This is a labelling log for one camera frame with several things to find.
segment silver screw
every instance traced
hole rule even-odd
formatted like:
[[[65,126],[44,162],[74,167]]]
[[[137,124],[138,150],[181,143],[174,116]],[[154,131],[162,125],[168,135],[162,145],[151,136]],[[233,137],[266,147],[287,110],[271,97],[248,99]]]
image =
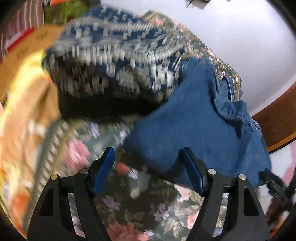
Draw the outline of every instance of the silver screw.
[[[209,169],[207,172],[212,175],[215,175],[217,173],[215,169]]]
[[[80,171],[80,173],[81,173],[82,175],[88,174],[88,172],[89,172],[89,170],[88,170],[87,168],[83,168],[83,169]]]
[[[244,174],[239,174],[239,178],[242,179],[242,180],[246,180],[246,176]]]
[[[50,176],[50,179],[51,179],[51,180],[56,180],[56,179],[57,179],[57,174],[52,174],[52,175]]]

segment screw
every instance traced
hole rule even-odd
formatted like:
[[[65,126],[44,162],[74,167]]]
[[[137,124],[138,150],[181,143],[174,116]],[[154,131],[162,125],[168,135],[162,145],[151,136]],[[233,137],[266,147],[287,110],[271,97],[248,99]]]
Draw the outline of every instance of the screw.
[[[215,169],[209,169],[207,172],[212,175],[215,175],[217,173]]]
[[[245,176],[244,174],[240,174],[240,175],[239,175],[239,178],[242,179],[242,180],[246,180],[246,179],[247,179],[246,176]]]
[[[52,174],[52,175],[50,176],[50,179],[51,179],[51,180],[56,180],[57,177],[58,177],[57,174]]]
[[[89,172],[89,170],[88,170],[87,168],[83,168],[83,169],[80,171],[80,173],[81,173],[82,175],[88,174],[88,172]]]

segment white floor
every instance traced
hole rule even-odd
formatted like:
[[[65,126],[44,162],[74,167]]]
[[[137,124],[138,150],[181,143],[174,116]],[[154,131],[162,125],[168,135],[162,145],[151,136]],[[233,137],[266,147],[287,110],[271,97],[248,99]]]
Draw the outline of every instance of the white floor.
[[[102,0],[144,14],[163,12],[188,27],[241,76],[242,99],[253,115],[296,81],[296,40],[266,0]]]

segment blue denim jeans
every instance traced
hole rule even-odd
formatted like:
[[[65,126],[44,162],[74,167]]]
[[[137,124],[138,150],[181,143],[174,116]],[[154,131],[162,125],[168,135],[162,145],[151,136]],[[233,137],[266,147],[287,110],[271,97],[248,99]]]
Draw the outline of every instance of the blue denim jeans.
[[[269,153],[246,102],[235,100],[232,79],[218,83],[206,59],[191,58],[181,71],[178,89],[135,125],[123,144],[125,151],[178,184],[192,186],[178,159],[185,146],[222,175],[242,173],[253,187],[263,184],[258,172],[271,169]]]

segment blue and white patterned fabric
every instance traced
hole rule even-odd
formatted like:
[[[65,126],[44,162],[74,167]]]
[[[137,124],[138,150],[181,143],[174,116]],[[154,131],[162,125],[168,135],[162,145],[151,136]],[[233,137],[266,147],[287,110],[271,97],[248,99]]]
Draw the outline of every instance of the blue and white patterned fabric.
[[[96,7],[69,22],[43,67],[59,92],[166,100],[179,83],[185,42],[121,9]]]

